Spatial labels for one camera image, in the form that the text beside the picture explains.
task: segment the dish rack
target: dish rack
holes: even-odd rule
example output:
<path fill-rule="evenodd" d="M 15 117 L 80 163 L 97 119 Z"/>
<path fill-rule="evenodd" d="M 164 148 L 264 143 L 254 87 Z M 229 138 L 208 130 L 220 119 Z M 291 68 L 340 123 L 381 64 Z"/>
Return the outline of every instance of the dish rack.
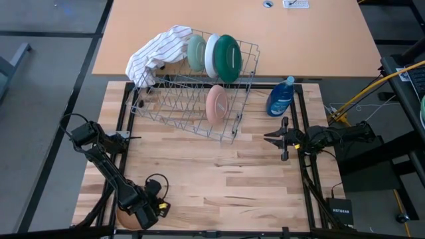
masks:
<path fill-rule="evenodd" d="M 198 30 L 193 30 L 193 34 L 201 35 L 206 41 L 212 35 Z M 133 93 L 138 94 L 137 100 L 134 104 L 131 97 L 127 100 L 131 112 L 209 139 L 233 143 L 260 57 L 258 45 L 236 41 L 242 55 L 242 67 L 238 79 L 233 83 L 226 84 L 219 77 L 209 78 L 205 69 L 193 72 L 185 58 L 165 65 L 173 74 L 161 75 L 161 70 L 157 70 L 154 86 L 135 87 Z M 221 124 L 211 125 L 207 121 L 205 102 L 209 89 L 216 84 L 226 90 L 228 111 Z"/>

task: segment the dish soap bottle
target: dish soap bottle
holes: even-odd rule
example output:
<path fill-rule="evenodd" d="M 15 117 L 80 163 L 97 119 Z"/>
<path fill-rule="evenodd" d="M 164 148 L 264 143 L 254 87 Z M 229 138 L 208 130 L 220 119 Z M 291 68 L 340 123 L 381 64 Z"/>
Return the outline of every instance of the dish soap bottle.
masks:
<path fill-rule="evenodd" d="M 284 114 L 294 100 L 295 78 L 289 76 L 285 81 L 275 86 L 267 99 L 267 114 L 278 117 Z"/>

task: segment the dish towel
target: dish towel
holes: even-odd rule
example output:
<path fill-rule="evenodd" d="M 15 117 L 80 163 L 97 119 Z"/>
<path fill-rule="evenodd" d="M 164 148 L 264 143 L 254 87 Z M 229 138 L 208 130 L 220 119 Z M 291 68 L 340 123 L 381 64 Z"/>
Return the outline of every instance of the dish towel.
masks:
<path fill-rule="evenodd" d="M 158 34 L 128 61 L 126 74 L 137 87 L 146 88 L 155 84 L 155 70 L 165 62 L 174 63 L 187 56 L 187 41 L 192 28 L 175 25 Z"/>

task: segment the wooden table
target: wooden table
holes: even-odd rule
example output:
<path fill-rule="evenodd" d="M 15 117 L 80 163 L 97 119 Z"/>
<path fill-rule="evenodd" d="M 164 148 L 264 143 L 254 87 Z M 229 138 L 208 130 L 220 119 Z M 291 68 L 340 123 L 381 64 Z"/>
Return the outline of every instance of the wooden table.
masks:
<path fill-rule="evenodd" d="M 125 82 L 108 84 L 98 120 L 106 131 L 115 130 L 124 86 Z M 327 126 L 319 85 L 303 84 L 303 90 L 310 125 Z M 231 145 L 135 117 L 132 136 L 142 138 L 130 143 L 125 177 L 144 185 L 148 175 L 162 173 L 170 182 L 166 200 L 172 204 L 171 210 L 152 229 L 279 232 L 287 226 L 291 232 L 309 231 L 295 149 L 289 148 L 290 159 L 282 162 L 281 151 L 263 140 L 263 134 L 276 131 L 281 121 L 264 111 L 269 93 L 251 90 Z M 296 105 L 303 130 L 298 100 Z M 285 116 L 292 127 L 289 110 Z M 323 196 L 329 197 L 331 187 L 341 182 L 337 162 L 326 153 L 317 158 Z M 73 224 L 78 224 L 96 204 L 103 185 L 103 176 L 87 163 Z M 342 187 L 335 187 L 335 196 L 344 197 Z M 312 201 L 316 225 L 320 225 L 317 203 L 314 198 Z M 138 227 L 135 217 L 129 219 L 124 212 L 118 211 L 118 219 L 121 222 L 117 221 L 117 228 L 124 228 L 124 220 L 127 228 Z"/>
<path fill-rule="evenodd" d="M 259 46 L 257 76 L 376 77 L 380 55 L 356 0 L 114 1 L 93 74 L 125 74 L 130 56 L 173 25 Z"/>

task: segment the yellow cable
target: yellow cable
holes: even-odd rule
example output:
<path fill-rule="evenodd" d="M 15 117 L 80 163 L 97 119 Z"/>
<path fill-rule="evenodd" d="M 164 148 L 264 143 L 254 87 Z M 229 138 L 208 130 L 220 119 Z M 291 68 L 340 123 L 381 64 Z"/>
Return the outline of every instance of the yellow cable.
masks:
<path fill-rule="evenodd" d="M 339 112 L 342 112 L 347 106 L 350 106 L 351 103 L 353 103 L 355 100 L 357 100 L 358 98 L 360 98 L 362 95 L 364 95 L 366 92 L 368 92 L 369 90 L 371 90 L 372 88 L 374 88 L 375 86 L 379 85 L 380 83 L 393 78 L 394 76 L 398 76 L 399 74 L 406 72 L 408 70 L 412 70 L 413 68 L 416 68 L 418 66 L 422 66 L 423 64 L 425 64 L 425 60 L 414 64 L 413 66 L 409 66 L 408 68 L 405 68 L 403 70 L 400 70 L 398 72 L 392 73 L 389 76 L 385 76 L 384 78 L 376 81 L 375 83 L 371 84 L 370 86 L 366 87 L 364 90 L 362 90 L 360 93 L 358 93 L 356 96 L 354 96 L 353 98 L 351 98 L 351 100 L 349 100 L 347 103 L 345 103 L 345 105 L 341 106 L 336 112 L 333 112 L 330 116 L 327 117 L 327 120 L 330 120 L 333 118 L 333 116 L 337 115 Z"/>
<path fill-rule="evenodd" d="M 401 202 L 400 202 L 400 198 L 398 197 L 397 190 L 393 189 L 392 191 L 394 193 L 394 196 L 396 197 L 398 209 L 400 209 L 400 213 L 403 213 L 403 208 L 401 207 Z M 409 227 L 407 226 L 407 222 L 404 223 L 404 229 L 406 229 L 407 236 L 411 237 Z"/>

